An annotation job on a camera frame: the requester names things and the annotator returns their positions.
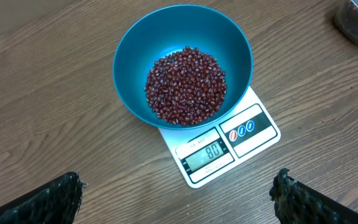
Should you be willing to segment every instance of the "wooden table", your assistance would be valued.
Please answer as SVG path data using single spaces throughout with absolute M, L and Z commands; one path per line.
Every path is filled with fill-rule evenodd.
M 269 189 L 287 167 L 358 212 L 358 47 L 333 26 L 338 2 L 184 1 L 240 25 L 282 132 L 198 190 L 111 79 L 125 31 L 179 2 L 0 0 L 0 206 L 74 170 L 90 183 L 76 223 L 278 223 Z

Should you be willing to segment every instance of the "pile of red beans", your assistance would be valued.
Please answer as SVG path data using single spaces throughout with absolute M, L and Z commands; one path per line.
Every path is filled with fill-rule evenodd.
M 159 119 L 197 125 L 220 110 L 225 75 L 216 58 L 187 46 L 154 63 L 144 88 L 146 100 Z

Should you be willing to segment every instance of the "blue button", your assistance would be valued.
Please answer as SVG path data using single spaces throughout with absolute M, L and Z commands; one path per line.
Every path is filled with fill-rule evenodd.
M 244 125 L 239 126 L 239 129 L 237 130 L 237 132 L 239 133 L 240 137 L 243 137 L 244 135 L 246 135 L 246 127 Z
M 255 128 L 255 123 L 253 121 L 248 121 L 246 126 L 247 126 L 247 131 L 253 131 Z

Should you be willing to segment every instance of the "digital kitchen scale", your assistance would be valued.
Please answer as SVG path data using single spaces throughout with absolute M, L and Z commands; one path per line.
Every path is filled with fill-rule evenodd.
M 248 88 L 229 114 L 186 131 L 159 128 L 187 184 L 199 188 L 278 142 L 280 130 Z

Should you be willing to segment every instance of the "teal plastic bowl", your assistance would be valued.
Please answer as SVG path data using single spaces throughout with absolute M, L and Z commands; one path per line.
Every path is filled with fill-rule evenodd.
M 144 87 L 154 62 L 186 46 L 217 58 L 226 72 L 227 93 L 221 109 L 196 126 L 158 119 L 146 102 Z M 137 21 L 121 39 L 112 65 L 112 79 L 124 105 L 139 119 L 165 129 L 193 129 L 228 114 L 245 95 L 254 61 L 241 28 L 214 9 L 176 5 L 158 9 Z

